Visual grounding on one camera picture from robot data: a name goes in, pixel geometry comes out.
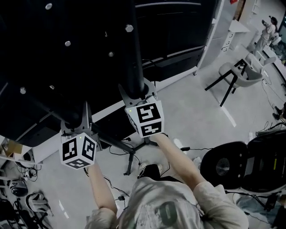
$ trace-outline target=bolt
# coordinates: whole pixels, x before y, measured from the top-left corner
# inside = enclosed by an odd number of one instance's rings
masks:
[[[21,93],[21,94],[26,94],[26,88],[21,87],[21,88],[20,88],[20,93]]]
[[[126,30],[126,32],[130,33],[133,31],[133,26],[132,25],[126,25],[125,30]]]
[[[53,6],[53,4],[52,4],[52,3],[49,3],[49,4],[47,4],[47,5],[46,5],[46,7],[45,7],[45,8],[46,8],[46,10],[49,10],[49,9],[51,9],[51,8],[52,8],[52,6]]]
[[[113,56],[114,56],[114,52],[110,52],[110,53],[108,54],[108,56],[109,56],[109,57],[113,57]]]
[[[65,44],[64,44],[66,47],[69,47],[71,45],[71,42],[70,41],[66,41]]]

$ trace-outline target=standing person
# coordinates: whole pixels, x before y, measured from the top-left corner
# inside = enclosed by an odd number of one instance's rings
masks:
[[[275,109],[277,111],[278,114],[273,113],[273,117],[278,121],[279,119],[286,119],[286,103],[284,103],[284,107],[281,109],[279,109],[278,107],[275,106]]]
[[[270,37],[273,36],[274,33],[278,32],[278,28],[277,28],[278,21],[275,17],[271,17],[270,25],[268,25],[264,20],[262,20],[262,24],[265,26],[265,29],[262,31],[262,35],[260,39],[258,40],[255,50],[254,50],[254,55],[257,58],[259,58],[259,56],[257,55],[257,51],[261,53],[264,47],[270,41]]]
[[[160,166],[147,165],[133,186],[128,207],[119,219],[114,197],[98,164],[88,168],[98,210],[93,210],[85,229],[247,229],[246,215],[226,196],[221,185],[214,188],[195,164],[164,134],[154,136],[172,168],[185,184],[160,177]],[[195,197],[204,211],[199,215]]]

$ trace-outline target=gray t-shirt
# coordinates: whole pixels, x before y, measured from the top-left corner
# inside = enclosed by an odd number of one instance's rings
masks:
[[[205,216],[200,217],[199,204]],[[225,195],[223,186],[198,184],[194,192],[179,182],[144,177],[135,183],[128,208],[119,219],[113,211],[94,210],[85,229],[247,229],[246,215]]]

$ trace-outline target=white cube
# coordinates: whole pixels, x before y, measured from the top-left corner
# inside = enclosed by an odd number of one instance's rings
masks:
[[[161,101],[125,108],[128,118],[141,138],[164,132]]]
[[[59,150],[61,162],[75,170],[93,165],[97,143],[86,133],[81,133],[62,143]]]

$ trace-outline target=tiled floor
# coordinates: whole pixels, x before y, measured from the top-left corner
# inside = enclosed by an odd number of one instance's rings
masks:
[[[165,132],[170,138],[176,138],[183,146],[191,148],[211,148],[231,141],[249,142],[250,132],[255,135],[256,131],[264,128],[266,122],[269,122],[269,126],[271,123],[276,123],[261,83],[249,88],[238,88],[234,94],[229,95],[224,108],[219,106],[219,102],[228,88],[225,81],[207,92],[204,90],[219,77],[218,68],[223,63],[227,61],[235,63],[246,54],[244,48],[239,49],[235,54],[229,52],[227,56],[217,58],[211,66],[200,70],[196,76],[189,75],[158,93],[164,109]],[[271,87],[282,100],[285,100],[285,92],[280,86],[282,81],[276,70],[268,66],[267,72],[271,77]],[[282,101],[267,85],[264,88],[270,102],[281,107]],[[133,134],[131,139],[133,145],[141,141],[137,134]],[[111,151],[124,153],[115,147],[112,147]],[[188,151],[187,155],[195,158],[203,157],[205,153],[206,150]],[[163,170],[168,168],[168,162],[158,148],[147,146],[139,150],[136,155],[141,162],[160,163],[163,165]],[[112,155],[106,149],[97,152],[96,159],[103,174],[111,180],[112,185],[130,193],[137,176],[136,159],[130,176],[123,176],[127,169],[128,155]],[[18,174],[14,164],[10,164],[8,172]],[[166,174],[175,176],[172,169]],[[55,229],[84,228],[86,216],[96,208],[88,177],[83,171],[75,171],[61,165],[58,153],[45,159],[42,170],[38,173],[38,180],[29,182],[30,192],[39,189],[49,200],[54,214],[54,217],[49,219]],[[115,189],[112,189],[112,193],[115,199],[120,196],[120,192]],[[64,211],[59,206],[59,202],[64,207]],[[120,214],[124,203],[116,202],[120,208],[118,211]],[[251,219],[252,221],[252,228],[258,228],[255,227],[254,222],[259,221]]]

